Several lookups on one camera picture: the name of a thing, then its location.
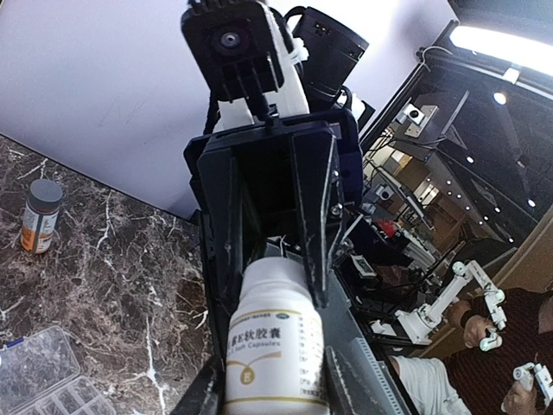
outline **white bottle cap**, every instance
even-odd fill
[[[240,301],[259,285],[274,283],[285,283],[287,288],[311,300],[303,265],[292,259],[273,257],[259,259],[246,268]]]

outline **person's hand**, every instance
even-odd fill
[[[468,348],[478,348],[482,339],[487,337],[486,330],[494,329],[493,322],[482,316],[472,316],[468,319],[463,334],[463,341]]]
[[[503,399],[502,408],[508,415],[536,415],[537,390],[535,387],[527,391],[522,383],[515,382],[509,393]]]

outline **pill bottle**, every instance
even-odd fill
[[[26,251],[44,253],[50,247],[62,196],[61,186],[56,182],[39,179],[31,183],[21,235],[21,245]]]
[[[245,270],[226,353],[227,415],[327,415],[324,344],[301,264],[265,258]]]

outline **person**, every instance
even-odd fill
[[[553,371],[553,291],[505,290],[503,344],[480,350],[493,322],[483,297],[460,301],[447,312],[449,324],[461,328],[466,348],[438,359],[392,358],[392,365],[421,415],[550,415],[537,389],[527,392],[512,372],[529,362]]]

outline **white pants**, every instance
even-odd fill
[[[421,415],[470,415],[438,359],[394,357],[399,378]]]

